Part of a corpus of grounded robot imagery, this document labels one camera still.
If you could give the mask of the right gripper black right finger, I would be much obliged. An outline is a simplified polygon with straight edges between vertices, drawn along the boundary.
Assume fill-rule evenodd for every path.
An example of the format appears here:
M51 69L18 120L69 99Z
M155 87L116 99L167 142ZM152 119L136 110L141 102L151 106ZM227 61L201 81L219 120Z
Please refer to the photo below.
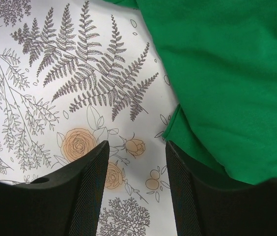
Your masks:
M257 185L215 172L166 144L166 163L180 236L277 236L277 178Z

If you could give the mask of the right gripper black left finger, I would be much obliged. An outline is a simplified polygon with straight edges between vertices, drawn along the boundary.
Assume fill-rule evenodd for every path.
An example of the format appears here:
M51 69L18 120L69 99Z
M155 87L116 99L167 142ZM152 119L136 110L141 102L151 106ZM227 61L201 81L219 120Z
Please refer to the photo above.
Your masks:
M0 236L96 235L110 146L31 183L0 182Z

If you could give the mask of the green t-shirt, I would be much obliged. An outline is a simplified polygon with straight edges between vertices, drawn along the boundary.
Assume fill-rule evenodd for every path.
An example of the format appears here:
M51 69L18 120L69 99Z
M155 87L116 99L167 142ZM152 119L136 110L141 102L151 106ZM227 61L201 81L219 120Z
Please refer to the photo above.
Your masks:
M117 0L141 12L179 104L164 133L233 179L277 177L277 0Z

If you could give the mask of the floral patterned table mat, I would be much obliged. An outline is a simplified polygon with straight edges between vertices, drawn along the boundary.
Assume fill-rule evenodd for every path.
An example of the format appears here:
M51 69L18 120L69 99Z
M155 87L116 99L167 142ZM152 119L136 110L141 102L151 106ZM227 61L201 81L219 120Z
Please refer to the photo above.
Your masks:
M0 0L0 182L29 183L107 140L97 235L174 236L163 132L175 106L138 10Z

